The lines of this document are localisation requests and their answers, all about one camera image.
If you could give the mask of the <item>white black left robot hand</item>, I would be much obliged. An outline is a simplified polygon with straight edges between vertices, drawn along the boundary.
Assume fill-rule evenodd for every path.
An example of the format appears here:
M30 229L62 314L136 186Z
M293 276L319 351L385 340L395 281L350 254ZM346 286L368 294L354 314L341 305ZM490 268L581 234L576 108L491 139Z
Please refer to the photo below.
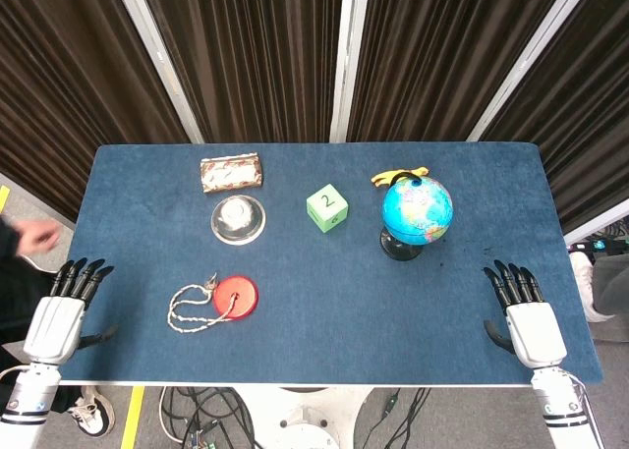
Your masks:
M75 351L108 341L117 332L111 325L92 335L81 334L86 312L101 282L111 272L103 258L67 261L54 275L48 295L38 303L24 343L24 351L36 364L62 365Z

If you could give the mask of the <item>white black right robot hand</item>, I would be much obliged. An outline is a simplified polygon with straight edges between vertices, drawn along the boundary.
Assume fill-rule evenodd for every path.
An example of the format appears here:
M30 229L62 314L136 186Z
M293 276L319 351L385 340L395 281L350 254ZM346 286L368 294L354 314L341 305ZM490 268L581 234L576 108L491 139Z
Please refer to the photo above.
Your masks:
M567 356L554 310L544 298L535 275L513 263L494 262L485 267L488 279L505 318L509 335L501 335L486 319L484 329L497 347L516 356L525 367L538 370L555 367Z

